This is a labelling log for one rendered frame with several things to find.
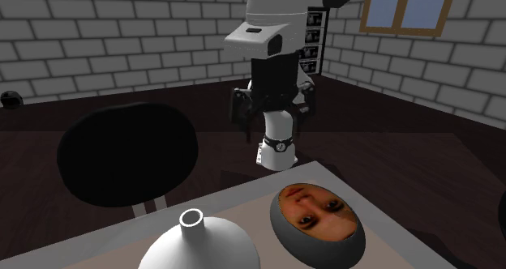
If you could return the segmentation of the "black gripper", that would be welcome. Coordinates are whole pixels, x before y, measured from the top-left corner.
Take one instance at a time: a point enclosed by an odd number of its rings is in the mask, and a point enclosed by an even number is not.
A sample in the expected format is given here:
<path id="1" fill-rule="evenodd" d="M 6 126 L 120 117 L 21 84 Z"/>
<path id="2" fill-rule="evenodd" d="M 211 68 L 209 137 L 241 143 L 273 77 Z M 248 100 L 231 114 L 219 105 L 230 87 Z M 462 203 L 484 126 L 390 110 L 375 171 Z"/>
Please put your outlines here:
<path id="1" fill-rule="evenodd" d="M 251 142 L 251 122 L 259 111 L 282 111 L 298 94 L 298 51 L 269 59 L 251 59 L 251 89 L 234 88 L 231 94 L 230 122 L 237 124 Z M 306 81 L 299 88 L 303 102 L 296 107 L 295 135 L 302 124 L 316 113 L 315 85 Z"/>

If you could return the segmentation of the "grey table with beige top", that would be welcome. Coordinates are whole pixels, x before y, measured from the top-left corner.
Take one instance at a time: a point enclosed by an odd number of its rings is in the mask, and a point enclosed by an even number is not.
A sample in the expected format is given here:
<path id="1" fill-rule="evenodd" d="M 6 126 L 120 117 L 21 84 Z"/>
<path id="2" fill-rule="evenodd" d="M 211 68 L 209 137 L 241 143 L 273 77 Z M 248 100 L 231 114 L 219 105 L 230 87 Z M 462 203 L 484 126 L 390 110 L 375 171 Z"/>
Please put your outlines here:
<path id="1" fill-rule="evenodd" d="M 456 269 L 316 161 L 2 260 L 0 269 L 137 269 L 149 246 L 189 208 L 242 227 L 261 269 L 310 269 L 285 250 L 269 220 L 275 194 L 301 182 L 331 190 L 358 214 L 367 245 L 354 269 Z"/>

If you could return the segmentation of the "white narrow-necked vase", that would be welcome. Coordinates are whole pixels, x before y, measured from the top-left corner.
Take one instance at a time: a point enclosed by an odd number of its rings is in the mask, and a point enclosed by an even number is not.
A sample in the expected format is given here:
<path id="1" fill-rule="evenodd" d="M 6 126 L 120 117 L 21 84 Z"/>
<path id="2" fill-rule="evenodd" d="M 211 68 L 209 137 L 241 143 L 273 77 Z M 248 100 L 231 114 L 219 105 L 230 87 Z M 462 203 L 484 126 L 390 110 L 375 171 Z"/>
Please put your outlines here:
<path id="1" fill-rule="evenodd" d="M 260 269 L 260 258 L 237 224 L 190 208 L 149 247 L 138 269 Z"/>

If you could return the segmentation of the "black round object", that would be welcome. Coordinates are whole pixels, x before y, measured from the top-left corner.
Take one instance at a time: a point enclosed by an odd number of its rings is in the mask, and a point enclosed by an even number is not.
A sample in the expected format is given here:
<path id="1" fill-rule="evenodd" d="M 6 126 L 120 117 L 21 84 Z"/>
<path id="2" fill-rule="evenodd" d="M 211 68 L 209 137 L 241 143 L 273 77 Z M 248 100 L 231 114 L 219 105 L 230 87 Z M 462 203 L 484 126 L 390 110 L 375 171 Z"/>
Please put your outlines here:
<path id="1" fill-rule="evenodd" d="M 0 95 L 0 102 L 4 109 L 17 109 L 24 105 L 23 97 L 15 91 L 5 91 Z"/>

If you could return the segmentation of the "window with brown frame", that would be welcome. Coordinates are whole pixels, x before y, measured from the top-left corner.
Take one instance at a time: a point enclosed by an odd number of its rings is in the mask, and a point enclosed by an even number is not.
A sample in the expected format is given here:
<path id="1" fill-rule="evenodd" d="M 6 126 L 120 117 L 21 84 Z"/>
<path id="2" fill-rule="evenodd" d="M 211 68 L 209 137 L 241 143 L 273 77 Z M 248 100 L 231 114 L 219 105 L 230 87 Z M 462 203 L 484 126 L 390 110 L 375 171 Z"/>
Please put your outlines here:
<path id="1" fill-rule="evenodd" d="M 360 32 L 441 36 L 452 0 L 365 0 Z"/>

